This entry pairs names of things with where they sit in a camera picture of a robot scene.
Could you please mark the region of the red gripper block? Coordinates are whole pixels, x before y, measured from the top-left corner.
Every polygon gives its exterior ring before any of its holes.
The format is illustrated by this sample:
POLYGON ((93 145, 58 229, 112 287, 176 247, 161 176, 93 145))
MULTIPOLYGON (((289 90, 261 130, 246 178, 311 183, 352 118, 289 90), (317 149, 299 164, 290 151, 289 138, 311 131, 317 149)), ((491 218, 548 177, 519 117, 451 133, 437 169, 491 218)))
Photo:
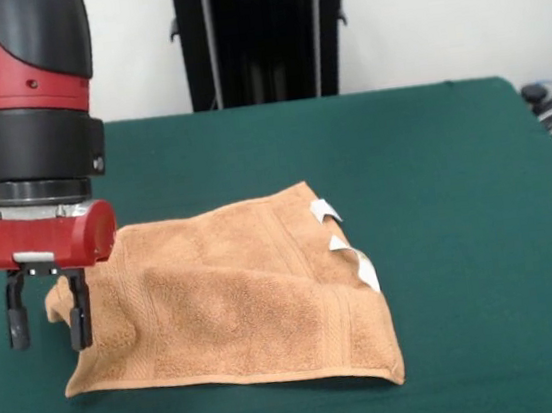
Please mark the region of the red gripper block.
MULTIPOLYGON (((78 204, 0 207, 0 271, 7 272, 5 301, 9 342, 15 350, 30 347, 27 309, 22 290, 28 267, 53 269, 91 267, 106 261, 116 239, 116 215, 105 200, 78 204)), ((84 270, 64 273, 73 297, 71 346, 92 346, 89 288, 84 270)))

